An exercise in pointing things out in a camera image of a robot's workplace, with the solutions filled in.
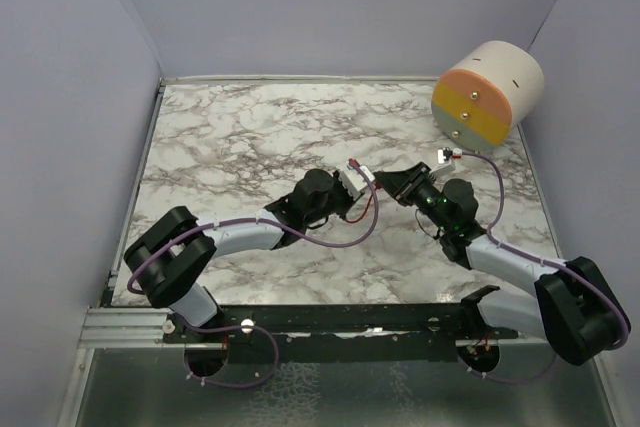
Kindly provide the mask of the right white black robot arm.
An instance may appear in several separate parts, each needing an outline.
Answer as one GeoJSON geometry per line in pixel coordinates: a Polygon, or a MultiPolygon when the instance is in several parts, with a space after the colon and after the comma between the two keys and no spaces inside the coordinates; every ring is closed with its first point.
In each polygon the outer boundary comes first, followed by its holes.
{"type": "Polygon", "coordinates": [[[518,295],[489,293],[463,309],[459,325],[467,336],[481,338],[505,327],[546,340],[576,366],[626,344],[629,319],[592,260],[544,259],[499,242],[476,219],[472,184],[454,178],[436,187],[424,163],[374,177],[398,204],[416,208],[439,229],[438,241],[450,261],[520,289],[518,295]]]}

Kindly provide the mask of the red padlock with cable shackle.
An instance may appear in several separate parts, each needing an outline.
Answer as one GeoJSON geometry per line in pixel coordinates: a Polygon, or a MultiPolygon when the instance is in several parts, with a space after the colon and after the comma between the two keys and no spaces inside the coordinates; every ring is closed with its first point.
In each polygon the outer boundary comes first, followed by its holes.
{"type": "MultiPolygon", "coordinates": [[[[375,191],[378,191],[381,188],[380,184],[377,181],[374,182],[374,187],[375,187],[375,191]]],[[[360,214],[356,218],[352,218],[352,219],[345,218],[344,221],[347,224],[357,224],[357,223],[361,222],[366,217],[366,215],[367,215],[367,213],[369,211],[369,208],[371,207],[372,203],[373,203],[373,194],[370,194],[368,199],[367,199],[367,202],[364,205],[364,208],[362,209],[360,214]]]]}

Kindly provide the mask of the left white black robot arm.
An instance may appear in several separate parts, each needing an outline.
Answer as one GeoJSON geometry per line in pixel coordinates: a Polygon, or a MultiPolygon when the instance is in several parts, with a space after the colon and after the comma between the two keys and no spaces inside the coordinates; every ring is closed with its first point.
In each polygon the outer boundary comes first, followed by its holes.
{"type": "Polygon", "coordinates": [[[220,332],[222,313],[198,278],[211,260],[278,250],[301,239],[320,245],[307,232],[332,215],[344,219],[374,183],[367,167],[351,161],[333,173],[307,171],[292,192],[254,215],[199,224],[187,207],[174,207],[125,251],[131,271],[127,290],[145,296],[154,308],[170,309],[195,339],[210,341],[220,332]]]}

